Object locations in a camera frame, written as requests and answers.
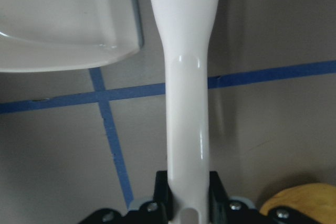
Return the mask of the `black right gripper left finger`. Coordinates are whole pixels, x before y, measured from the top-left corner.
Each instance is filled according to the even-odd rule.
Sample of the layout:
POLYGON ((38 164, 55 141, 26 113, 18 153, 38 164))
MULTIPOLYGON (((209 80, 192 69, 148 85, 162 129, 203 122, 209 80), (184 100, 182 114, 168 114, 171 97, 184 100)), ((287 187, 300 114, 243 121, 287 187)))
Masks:
POLYGON ((129 223, 169 223, 173 218, 173 196, 170 190, 167 171, 156 172, 154 192, 151 200, 130 210, 129 223))

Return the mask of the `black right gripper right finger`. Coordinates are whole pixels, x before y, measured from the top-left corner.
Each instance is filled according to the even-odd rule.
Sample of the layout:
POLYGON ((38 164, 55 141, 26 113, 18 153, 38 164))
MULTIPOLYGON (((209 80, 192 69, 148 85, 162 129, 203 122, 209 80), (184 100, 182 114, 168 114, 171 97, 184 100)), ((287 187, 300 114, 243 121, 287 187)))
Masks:
POLYGON ((254 204, 247 198, 228 196, 218 172, 209 173, 210 223, 251 223, 254 204))

